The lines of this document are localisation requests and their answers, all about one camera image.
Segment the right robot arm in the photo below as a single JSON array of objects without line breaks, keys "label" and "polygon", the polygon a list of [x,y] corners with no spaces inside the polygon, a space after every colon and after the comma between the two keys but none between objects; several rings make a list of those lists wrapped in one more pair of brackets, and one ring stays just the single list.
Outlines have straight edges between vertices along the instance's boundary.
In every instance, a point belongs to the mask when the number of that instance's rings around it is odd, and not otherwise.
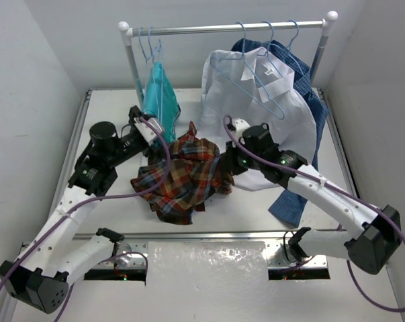
[{"label": "right robot arm", "polygon": [[311,163],[291,150],[280,150],[269,127],[250,126],[242,119],[224,121],[230,138],[226,144],[226,167],[232,174],[249,169],[315,204],[335,219],[340,231],[318,231],[303,227],[283,248],[288,259],[302,262],[316,255],[351,261],[368,274],[378,274],[401,244],[399,212],[383,210],[353,199],[321,175]]}]

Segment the red plaid shirt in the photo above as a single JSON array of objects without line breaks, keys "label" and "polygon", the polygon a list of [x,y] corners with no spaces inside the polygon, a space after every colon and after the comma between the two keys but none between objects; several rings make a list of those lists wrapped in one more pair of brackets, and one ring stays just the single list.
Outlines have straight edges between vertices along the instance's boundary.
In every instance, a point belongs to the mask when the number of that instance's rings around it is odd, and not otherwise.
[{"label": "red plaid shirt", "polygon": [[160,221],[190,225],[192,213],[204,211],[204,203],[212,195],[232,192],[234,179],[221,165],[224,158],[218,146],[205,138],[198,138],[192,121],[187,132],[169,144],[169,153],[168,177],[142,198]]}]

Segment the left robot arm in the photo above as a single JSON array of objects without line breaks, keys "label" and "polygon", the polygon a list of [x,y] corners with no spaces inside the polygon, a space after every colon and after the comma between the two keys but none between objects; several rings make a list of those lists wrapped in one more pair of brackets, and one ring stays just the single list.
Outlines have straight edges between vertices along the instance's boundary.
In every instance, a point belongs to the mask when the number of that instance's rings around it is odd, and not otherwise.
[{"label": "left robot arm", "polygon": [[14,261],[0,265],[0,290],[43,312],[57,310],[71,286],[92,267],[115,255],[124,240],[120,233],[100,228],[81,247],[69,244],[77,230],[100,201],[108,200],[108,190],[116,181],[116,168],[146,151],[156,138],[145,123],[157,120],[137,106],[129,111],[130,131],[120,137],[109,121],[89,129],[89,141],[77,158],[61,199],[33,242]]}]

